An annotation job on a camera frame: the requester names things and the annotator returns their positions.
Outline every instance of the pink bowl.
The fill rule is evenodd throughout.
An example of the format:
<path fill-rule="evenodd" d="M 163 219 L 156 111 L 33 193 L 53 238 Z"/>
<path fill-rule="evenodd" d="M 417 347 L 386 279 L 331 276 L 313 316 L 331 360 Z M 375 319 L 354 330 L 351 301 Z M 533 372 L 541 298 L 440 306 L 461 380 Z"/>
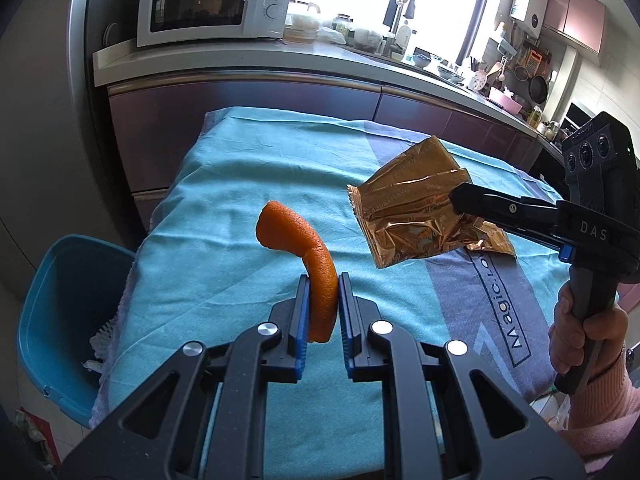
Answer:
<path fill-rule="evenodd" d="M 522 110 L 522 105 L 518 104 L 516 101 L 507 97 L 505 94 L 500 92 L 496 88 L 491 88 L 489 90 L 489 99 L 494 103 L 498 103 L 502 108 L 504 108 L 511 115 L 517 115 L 520 110 Z"/>

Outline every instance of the blue trash bin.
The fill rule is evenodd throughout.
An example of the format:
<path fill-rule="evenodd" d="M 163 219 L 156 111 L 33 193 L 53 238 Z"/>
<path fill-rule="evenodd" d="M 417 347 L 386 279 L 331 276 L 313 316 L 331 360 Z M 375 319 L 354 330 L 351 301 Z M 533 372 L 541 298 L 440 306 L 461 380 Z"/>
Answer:
<path fill-rule="evenodd" d="M 20 315 L 18 355 L 45 397 L 88 428 L 98 374 L 89 338 L 115 316 L 135 254 L 81 235 L 60 238 L 45 254 Z"/>

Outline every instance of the pink upper cabinet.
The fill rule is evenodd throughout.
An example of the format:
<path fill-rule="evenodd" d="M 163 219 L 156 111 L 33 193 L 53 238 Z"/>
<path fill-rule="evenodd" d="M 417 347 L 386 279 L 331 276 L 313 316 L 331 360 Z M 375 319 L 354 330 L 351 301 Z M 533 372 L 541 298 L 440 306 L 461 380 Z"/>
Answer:
<path fill-rule="evenodd" d="M 554 30 L 564 31 L 569 0 L 548 0 L 543 24 Z"/>
<path fill-rule="evenodd" d="M 597 0 L 569 0 L 564 33 L 600 52 L 605 12 L 605 6 Z"/>

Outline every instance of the foil wrapper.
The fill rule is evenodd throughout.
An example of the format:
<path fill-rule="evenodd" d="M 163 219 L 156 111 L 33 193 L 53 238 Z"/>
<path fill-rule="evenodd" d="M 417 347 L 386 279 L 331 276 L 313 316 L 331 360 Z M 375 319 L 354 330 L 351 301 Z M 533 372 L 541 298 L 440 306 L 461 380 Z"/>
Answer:
<path fill-rule="evenodd" d="M 347 186 L 358 224 L 379 269 L 467 246 L 515 256 L 494 224 L 457 214 L 449 192 L 471 182 L 436 137 L 414 144 L 360 186 Z"/>

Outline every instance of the teal cloth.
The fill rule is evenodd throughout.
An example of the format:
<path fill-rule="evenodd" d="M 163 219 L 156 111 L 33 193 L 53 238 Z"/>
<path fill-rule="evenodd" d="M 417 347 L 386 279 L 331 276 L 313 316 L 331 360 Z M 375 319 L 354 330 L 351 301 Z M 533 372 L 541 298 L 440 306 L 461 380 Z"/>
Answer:
<path fill-rule="evenodd" d="M 101 387 L 108 410 L 184 342 L 232 341 L 266 320 L 273 303 L 295 294 L 305 272 L 300 259 L 267 250 L 255 238 L 269 200 L 290 206 L 316 229 L 338 273 L 347 271 L 354 293 L 375 301 L 385 319 L 421 341 L 449 339 L 425 262 L 376 269 L 354 218 L 347 184 L 362 183 L 381 165 L 369 139 L 383 134 L 372 125 L 260 108 L 207 115 L 138 251 Z M 476 184 L 531 194 L 511 166 L 445 144 Z M 558 198 L 539 186 L 550 200 Z M 566 266 L 551 250 L 511 239 L 550 322 Z M 335 479 L 382 468 L 380 385 L 348 380 L 339 323 L 327 344 L 309 345 L 298 384 L 270 385 L 266 435 L 268 479 Z"/>

